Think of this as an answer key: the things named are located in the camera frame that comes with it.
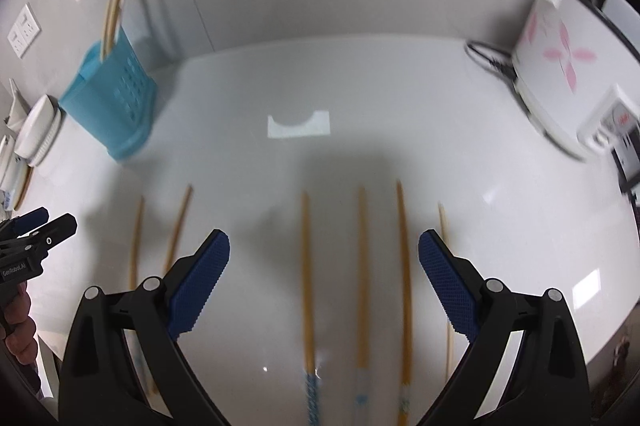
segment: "blue basket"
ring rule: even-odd
[[[60,106],[122,160],[138,151],[151,132],[156,83],[142,69],[120,28],[113,50],[100,62],[100,41],[84,56]]]

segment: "wall socket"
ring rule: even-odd
[[[11,48],[14,50],[15,55],[18,57],[22,57],[24,51],[27,49],[27,42],[22,37],[20,33],[20,28],[18,25],[14,23],[14,26],[9,30],[9,35],[6,37],[9,40],[9,44]]]
[[[15,55],[21,58],[39,33],[40,25],[36,22],[36,18],[33,17],[29,4],[26,4],[22,7],[20,14],[18,14],[18,19],[9,30],[6,38],[9,40]]]

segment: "screw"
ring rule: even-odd
[[[486,287],[491,292],[501,292],[502,289],[504,289],[504,285],[502,285],[502,282],[500,282],[500,280],[496,280],[496,279],[487,280]]]
[[[149,292],[156,290],[159,286],[160,286],[160,279],[156,278],[155,276],[151,278],[147,278],[145,281],[142,282],[142,287],[144,288],[144,290]]]
[[[88,300],[94,299],[98,294],[98,287],[89,287],[86,291],[84,291],[84,297]]]
[[[549,289],[548,294],[553,301],[562,301],[562,293],[558,289]]]

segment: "pink petal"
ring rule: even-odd
[[[529,22],[529,27],[527,28],[527,40],[529,40],[529,44],[533,43],[533,38],[536,37],[537,28],[538,28],[538,15],[534,12],[531,15],[531,21]]]
[[[575,52],[571,53],[575,59],[586,60],[586,61],[594,61],[596,60],[596,54],[591,52],[588,48],[578,48]]]
[[[571,88],[571,91],[575,91],[577,77],[575,76],[574,66],[571,64],[571,62],[568,62],[566,64],[566,67],[564,67],[564,76],[566,77],[567,83],[569,83],[569,88]]]
[[[542,55],[548,60],[558,60],[562,57],[562,50],[558,50],[557,48],[548,48],[542,53]]]
[[[560,41],[566,51],[569,52],[569,31],[566,29],[566,26],[562,22],[560,22]]]

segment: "blue patterned chopstick handle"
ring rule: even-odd
[[[318,414],[318,376],[306,374],[306,407],[309,414],[309,426],[320,426]]]

